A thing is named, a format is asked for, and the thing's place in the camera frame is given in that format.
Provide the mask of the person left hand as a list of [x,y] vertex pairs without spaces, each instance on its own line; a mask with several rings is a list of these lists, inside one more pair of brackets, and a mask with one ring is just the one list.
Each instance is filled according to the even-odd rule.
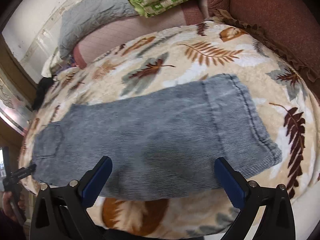
[[[13,220],[14,222],[18,222],[18,219],[12,208],[12,204],[11,204],[12,198],[13,198],[12,192],[3,193],[3,197],[2,197],[3,211],[4,211],[4,214],[8,216],[11,220]],[[17,205],[21,210],[25,211],[25,199],[22,193],[20,194],[20,200],[18,201]]]

